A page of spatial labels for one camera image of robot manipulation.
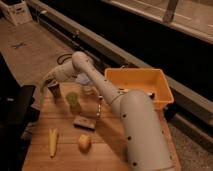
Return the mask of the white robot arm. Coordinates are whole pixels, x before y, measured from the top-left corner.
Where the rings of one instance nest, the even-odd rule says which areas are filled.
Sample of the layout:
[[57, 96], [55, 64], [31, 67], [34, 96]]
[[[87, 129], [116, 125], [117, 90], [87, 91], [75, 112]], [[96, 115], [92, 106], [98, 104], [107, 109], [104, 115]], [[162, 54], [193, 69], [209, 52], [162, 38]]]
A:
[[121, 118], [132, 171], [175, 171], [166, 137], [151, 98], [139, 89], [123, 93], [105, 78], [84, 52], [74, 52], [70, 61], [52, 68], [42, 80], [65, 82], [84, 73], [99, 90], [114, 114]]

